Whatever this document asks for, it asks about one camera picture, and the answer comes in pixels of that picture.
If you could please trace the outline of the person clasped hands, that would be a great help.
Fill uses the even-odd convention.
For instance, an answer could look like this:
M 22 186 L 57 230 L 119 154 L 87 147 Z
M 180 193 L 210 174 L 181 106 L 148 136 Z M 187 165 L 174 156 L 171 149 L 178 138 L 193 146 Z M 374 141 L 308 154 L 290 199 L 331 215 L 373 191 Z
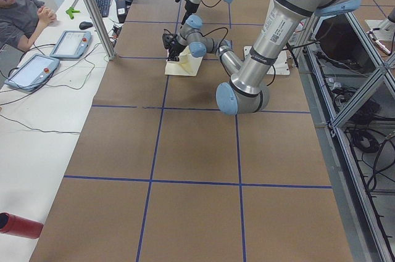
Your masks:
M 40 7 L 37 11 L 37 14 L 38 14 L 39 22 L 45 23 L 47 25 L 57 20 L 56 13 L 52 9 L 45 6 Z

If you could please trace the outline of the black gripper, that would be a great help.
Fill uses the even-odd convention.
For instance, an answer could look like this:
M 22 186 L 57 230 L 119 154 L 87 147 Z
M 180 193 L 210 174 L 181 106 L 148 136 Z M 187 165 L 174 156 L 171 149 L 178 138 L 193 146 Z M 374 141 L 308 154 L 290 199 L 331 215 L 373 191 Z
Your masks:
M 179 62 L 179 55 L 183 52 L 183 46 L 177 41 L 173 40 L 170 43 L 170 47 L 168 49 L 168 58 L 169 62 Z
M 182 23 L 185 23 L 186 20 L 188 19 L 188 17 L 190 15 L 195 14 L 197 12 L 197 10 L 198 10 L 198 5 L 193 3 L 193 2 L 191 2 L 190 0 L 187 0 L 186 3 L 185 3 L 185 11 L 186 12 L 185 12 L 185 15 L 183 17 Z

